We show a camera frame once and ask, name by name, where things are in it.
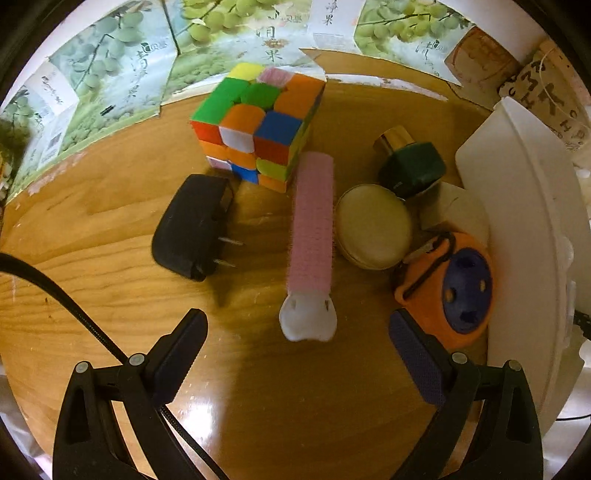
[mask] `blue circle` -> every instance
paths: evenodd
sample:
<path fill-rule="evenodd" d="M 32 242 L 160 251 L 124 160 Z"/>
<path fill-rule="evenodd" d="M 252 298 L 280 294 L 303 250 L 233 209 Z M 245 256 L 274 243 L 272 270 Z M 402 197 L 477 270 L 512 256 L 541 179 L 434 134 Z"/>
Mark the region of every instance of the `blue circle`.
<path fill-rule="evenodd" d="M 492 274 L 486 259 L 473 248 L 452 255 L 443 278 L 443 313 L 457 332 L 467 334 L 484 321 L 492 301 Z"/>

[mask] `pink sticker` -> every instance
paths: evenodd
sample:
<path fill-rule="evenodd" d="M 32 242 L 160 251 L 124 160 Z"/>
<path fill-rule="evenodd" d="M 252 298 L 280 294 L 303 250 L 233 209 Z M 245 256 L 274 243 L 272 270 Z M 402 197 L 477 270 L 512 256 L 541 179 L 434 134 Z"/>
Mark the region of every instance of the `pink sticker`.
<path fill-rule="evenodd" d="M 287 85 L 287 82 L 294 76 L 293 73 L 285 70 L 278 69 L 276 67 L 267 67 L 256 79 L 258 83 L 266 83 L 273 87 L 283 88 Z"/>
<path fill-rule="evenodd" d="M 216 168 L 218 170 L 231 170 L 232 169 L 232 165 L 227 161 L 218 160 L 217 158 L 213 158 L 213 157 L 208 157 L 207 160 L 213 168 Z"/>

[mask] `blue gripper pad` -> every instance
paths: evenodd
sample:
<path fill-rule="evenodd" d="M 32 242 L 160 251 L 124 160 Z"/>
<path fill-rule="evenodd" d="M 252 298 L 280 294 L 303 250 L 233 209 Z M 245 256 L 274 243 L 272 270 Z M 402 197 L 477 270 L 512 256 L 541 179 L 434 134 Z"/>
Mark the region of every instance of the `blue gripper pad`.
<path fill-rule="evenodd" d="M 423 400 L 442 407 L 446 400 L 443 373 L 399 310 L 390 317 L 389 334 Z"/>

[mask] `orange and blue toy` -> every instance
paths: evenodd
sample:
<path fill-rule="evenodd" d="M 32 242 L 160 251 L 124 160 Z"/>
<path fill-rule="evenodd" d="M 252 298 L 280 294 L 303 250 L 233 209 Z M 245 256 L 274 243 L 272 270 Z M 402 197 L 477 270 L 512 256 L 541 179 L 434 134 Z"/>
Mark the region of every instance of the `orange and blue toy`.
<path fill-rule="evenodd" d="M 191 118 L 210 165 L 284 193 L 324 86 L 275 67 L 236 65 Z"/>
<path fill-rule="evenodd" d="M 466 233 L 445 232 L 406 257 L 392 273 L 394 297 L 448 350 L 486 330 L 496 282 L 486 248 Z"/>

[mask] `screw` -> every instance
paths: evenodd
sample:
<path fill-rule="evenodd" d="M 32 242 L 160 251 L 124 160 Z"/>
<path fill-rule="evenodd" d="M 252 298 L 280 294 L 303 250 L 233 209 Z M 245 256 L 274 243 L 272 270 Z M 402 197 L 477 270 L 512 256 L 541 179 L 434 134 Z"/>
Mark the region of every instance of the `screw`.
<path fill-rule="evenodd" d="M 129 364 L 137 367 L 138 365 L 143 364 L 144 360 L 146 360 L 146 357 L 143 353 L 136 353 L 129 357 Z"/>
<path fill-rule="evenodd" d="M 80 362 L 76 365 L 76 371 L 80 374 L 83 374 L 88 370 L 88 362 Z"/>
<path fill-rule="evenodd" d="M 521 370 L 521 364 L 517 360 L 509 360 L 509 368 L 519 372 Z"/>
<path fill-rule="evenodd" d="M 468 357 L 464 355 L 462 352 L 455 352 L 452 354 L 452 360 L 456 364 L 463 365 L 468 361 Z"/>

